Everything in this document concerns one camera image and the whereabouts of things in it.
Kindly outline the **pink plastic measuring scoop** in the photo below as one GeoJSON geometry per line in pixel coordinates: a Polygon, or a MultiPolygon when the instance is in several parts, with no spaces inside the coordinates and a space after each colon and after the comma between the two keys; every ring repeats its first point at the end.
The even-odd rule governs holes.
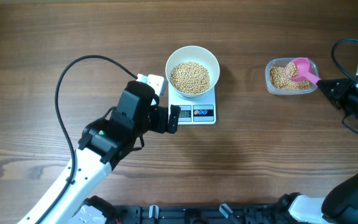
{"type": "Polygon", "coordinates": [[[310,83],[316,85],[320,78],[316,75],[313,75],[310,72],[310,62],[308,58],[298,57],[293,59],[291,62],[295,63],[298,67],[298,76],[296,78],[288,78],[293,82],[302,82],[304,80],[308,80],[310,83]]]}

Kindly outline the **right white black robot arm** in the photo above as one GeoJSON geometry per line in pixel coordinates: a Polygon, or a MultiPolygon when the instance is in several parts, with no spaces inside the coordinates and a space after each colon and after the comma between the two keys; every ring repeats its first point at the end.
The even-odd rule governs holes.
{"type": "MultiPolygon", "coordinates": [[[[352,80],[318,80],[316,86],[345,117],[358,117],[358,88],[352,80]]],[[[288,212],[298,223],[358,223],[358,173],[324,198],[296,196],[288,212]]]]}

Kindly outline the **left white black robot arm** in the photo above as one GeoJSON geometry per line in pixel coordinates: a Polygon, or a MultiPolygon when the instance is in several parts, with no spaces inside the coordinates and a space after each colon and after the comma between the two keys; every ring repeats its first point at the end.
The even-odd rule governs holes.
{"type": "Polygon", "coordinates": [[[148,131],[175,133],[180,107],[161,107],[154,89],[130,81],[117,106],[88,124],[65,170],[21,223],[68,223],[86,197],[133,151],[148,131]]]}

